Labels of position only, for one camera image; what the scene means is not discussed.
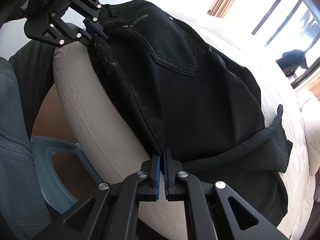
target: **back pocket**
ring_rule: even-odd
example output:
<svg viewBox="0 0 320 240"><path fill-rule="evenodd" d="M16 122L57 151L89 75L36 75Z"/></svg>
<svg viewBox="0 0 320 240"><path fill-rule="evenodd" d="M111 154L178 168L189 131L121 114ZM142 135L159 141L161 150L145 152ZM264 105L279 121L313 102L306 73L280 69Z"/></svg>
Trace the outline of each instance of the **back pocket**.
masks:
<svg viewBox="0 0 320 240"><path fill-rule="evenodd" d="M144 11L126 32L149 50L154 62L175 72L195 76L204 51L172 18L157 7Z"/></svg>

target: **silver screw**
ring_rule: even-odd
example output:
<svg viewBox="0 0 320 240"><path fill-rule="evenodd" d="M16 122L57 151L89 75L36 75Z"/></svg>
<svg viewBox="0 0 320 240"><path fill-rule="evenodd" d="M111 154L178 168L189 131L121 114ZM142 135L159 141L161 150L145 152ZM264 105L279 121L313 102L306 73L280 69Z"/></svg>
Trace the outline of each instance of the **silver screw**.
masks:
<svg viewBox="0 0 320 240"><path fill-rule="evenodd" d="M220 189L223 189L226 187L226 184L223 181L217 181L215 185L217 188L220 188Z"/></svg>
<svg viewBox="0 0 320 240"><path fill-rule="evenodd" d="M99 189L100 190L107 190L109 188L109 184L106 182L102 182L99 184Z"/></svg>
<svg viewBox="0 0 320 240"><path fill-rule="evenodd" d="M178 176L180 178L186 178L186 177L188 177L188 173L186 171L179 171Z"/></svg>
<svg viewBox="0 0 320 240"><path fill-rule="evenodd" d="M147 173L145 171L138 171L137 176L138 178L144 178L147 176Z"/></svg>

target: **white sheet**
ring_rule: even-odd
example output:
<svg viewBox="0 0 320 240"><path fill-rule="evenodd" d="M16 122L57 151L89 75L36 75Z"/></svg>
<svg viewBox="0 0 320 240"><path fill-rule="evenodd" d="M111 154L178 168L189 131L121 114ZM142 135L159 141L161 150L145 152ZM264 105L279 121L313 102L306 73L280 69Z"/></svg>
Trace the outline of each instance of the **white sheet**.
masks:
<svg viewBox="0 0 320 240"><path fill-rule="evenodd" d="M256 46L249 35L232 33L232 26L228 25L225 20L208 15L188 17L179 13L170 14L188 23L207 43L252 72L261 89L262 111L266 126L270 125L276 116L278 105L284 106L282 125L287 138L293 142L293 149L287 172L280 174L288 192L289 203L288 214L283 218L278 229L287 237L292 235L292 240L300 239L311 213L315 179L309 175L302 116L296 94L290 83L276 63L270 61L264 54L263 48ZM54 75L60 101L79 143L98 173L103 178L110 179L111 173L104 171L105 166L108 165L108 169L115 171L112 173L111 181L121 181L121 178L137 170L139 165L138 163L131 165L129 159L122 165L109 159L102 160L101 157L97 157L97 155L108 155L106 149L109 149L110 145L115 148L121 147L120 152L123 156L130 151L130 147L121 146L119 140L116 140L115 143L113 139L116 136L108 130L112 120L119 119L118 113L112 109L109 103L105 102L109 99L104 97L101 102L101 99L96 98L96 95L87 91L88 88L95 87L96 91L103 94L103 88L97 81L92 67L90 68L87 53L80 46L80 44L70 44L56 50ZM75 49L82 52L76 55L75 52L72 52ZM109 122L102 121L103 117L107 118L106 105L104 104L113 111L110 115L108 114ZM125 124L122 124L122 129L122 131L118 131L119 134L127 133L126 138L133 140L136 147L141 149L141 145L132 138L132 134ZM145 152L141 149L139 161L145 158ZM162 204L167 205L169 209L171 208L168 202ZM169 213L162 212L159 208L150 212L147 208L148 205L149 203L140 205L139 215L143 221L153 228L161 223L165 224L157 231L169 239L186 239L185 221L177 223L175 219L172 220ZM177 205L180 205L178 208L180 212L181 204L176 203L174 207L176 208ZM176 232L182 233L175 234L172 232L172 227Z"/></svg>

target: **bed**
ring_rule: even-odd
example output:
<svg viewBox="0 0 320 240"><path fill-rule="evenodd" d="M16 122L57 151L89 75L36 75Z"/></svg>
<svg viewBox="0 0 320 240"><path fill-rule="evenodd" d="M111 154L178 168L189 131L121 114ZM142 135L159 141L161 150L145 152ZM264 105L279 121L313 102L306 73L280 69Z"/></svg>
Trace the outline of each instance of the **bed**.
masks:
<svg viewBox="0 0 320 240"><path fill-rule="evenodd" d="M250 35L234 33L233 23L209 15L168 13L189 24L204 41L252 72L261 89L266 127L276 116L278 105L283 105L282 126L293 148L288 169L280 174L289 202L288 213L278 229L291 240L299 240L313 207L315 178L309 175L302 115L288 79ZM53 68L62 108L102 179L116 183L138 171L148 155L106 95L92 69L86 47L75 42L57 48ZM179 219L183 213L183 203L166 202L162 194L157 204L141 203L139 217L168 239L182 240L187 239L185 221Z"/></svg>

